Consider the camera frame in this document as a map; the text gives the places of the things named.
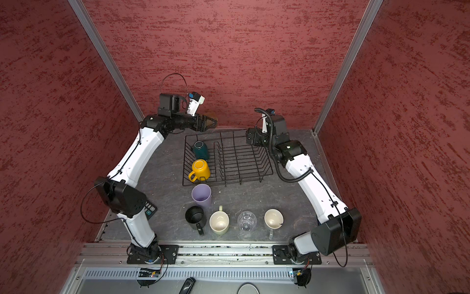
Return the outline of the clear glass cup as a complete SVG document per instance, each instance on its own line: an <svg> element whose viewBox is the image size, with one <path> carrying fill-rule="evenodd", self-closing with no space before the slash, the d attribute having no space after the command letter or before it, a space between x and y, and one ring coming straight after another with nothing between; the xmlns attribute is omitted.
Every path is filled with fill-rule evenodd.
<svg viewBox="0 0 470 294"><path fill-rule="evenodd" d="M257 226L257 217L251 211L243 211L237 218L237 224L244 232L254 231Z"/></svg>

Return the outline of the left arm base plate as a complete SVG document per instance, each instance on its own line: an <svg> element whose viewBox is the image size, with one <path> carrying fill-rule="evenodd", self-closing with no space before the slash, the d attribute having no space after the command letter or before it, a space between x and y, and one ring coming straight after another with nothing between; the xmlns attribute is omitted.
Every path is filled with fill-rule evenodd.
<svg viewBox="0 0 470 294"><path fill-rule="evenodd" d="M153 266L164 263L174 265L176 263L178 251L178 245L160 245L157 253L148 254L146 256L143 253L143 248L130 245L127 250L127 264Z"/></svg>

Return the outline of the yellow mug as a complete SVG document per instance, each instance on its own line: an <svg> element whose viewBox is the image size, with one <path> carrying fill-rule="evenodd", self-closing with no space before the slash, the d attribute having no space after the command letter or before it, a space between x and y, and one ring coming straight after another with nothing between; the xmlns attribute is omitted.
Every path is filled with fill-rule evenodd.
<svg viewBox="0 0 470 294"><path fill-rule="evenodd" d="M192 164L192 171L188 175L188 179L194 183L196 180L207 181L211 176L208 163L204 159L197 159Z"/></svg>

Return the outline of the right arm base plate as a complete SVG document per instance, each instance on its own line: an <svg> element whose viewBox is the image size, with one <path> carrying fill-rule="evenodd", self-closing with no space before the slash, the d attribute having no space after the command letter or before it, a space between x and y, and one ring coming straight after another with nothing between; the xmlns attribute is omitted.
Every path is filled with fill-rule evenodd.
<svg viewBox="0 0 470 294"><path fill-rule="evenodd" d="M288 245L273 245L272 256L275 265L320 265L322 264L319 252L296 256L290 252Z"/></svg>

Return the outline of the teal green cup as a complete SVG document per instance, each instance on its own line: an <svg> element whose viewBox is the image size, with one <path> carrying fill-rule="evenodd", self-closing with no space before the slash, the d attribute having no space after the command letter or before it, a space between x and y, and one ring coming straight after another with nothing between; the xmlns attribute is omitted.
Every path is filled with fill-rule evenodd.
<svg viewBox="0 0 470 294"><path fill-rule="evenodd" d="M196 141L193 144L192 151L195 155L196 160L202 159L202 160L207 161L210 159L208 146L202 141Z"/></svg>

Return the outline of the olive glass cup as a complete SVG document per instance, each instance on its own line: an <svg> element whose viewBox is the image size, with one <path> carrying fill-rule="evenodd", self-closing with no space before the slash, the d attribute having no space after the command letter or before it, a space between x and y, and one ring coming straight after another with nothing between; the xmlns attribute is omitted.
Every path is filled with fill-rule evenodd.
<svg viewBox="0 0 470 294"><path fill-rule="evenodd" d="M203 132L209 129L215 129L218 125L218 121L215 118L203 115Z"/></svg>

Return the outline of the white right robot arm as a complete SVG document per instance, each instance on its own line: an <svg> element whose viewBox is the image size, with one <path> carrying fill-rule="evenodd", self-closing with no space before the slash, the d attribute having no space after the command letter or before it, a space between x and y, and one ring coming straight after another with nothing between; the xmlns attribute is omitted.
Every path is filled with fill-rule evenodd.
<svg viewBox="0 0 470 294"><path fill-rule="evenodd" d="M302 143L290 138L283 116L273 109L255 111L261 114L263 127L247 130L247 144L265 148L278 177L300 185L318 220L317 227L289 241L291 258L299 260L312 252L328 256L356 241L362 220L358 209L348 208L323 180Z"/></svg>

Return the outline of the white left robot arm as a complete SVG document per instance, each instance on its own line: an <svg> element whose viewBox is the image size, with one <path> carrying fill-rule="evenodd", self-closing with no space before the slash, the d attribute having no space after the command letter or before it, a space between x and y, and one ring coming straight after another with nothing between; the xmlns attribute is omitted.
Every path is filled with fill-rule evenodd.
<svg viewBox="0 0 470 294"><path fill-rule="evenodd" d="M217 120L200 115L197 110L205 98L197 92L184 98L188 106L180 111L182 96L161 94L158 113L148 115L140 123L133 145L119 164L106 176L95 180L94 186L107 207L125 225L130 237L130 251L147 263L160 256L157 235L151 229L145 205L148 200L137 190L140 175L156 149L174 130L191 129L204 132L217 126Z"/></svg>

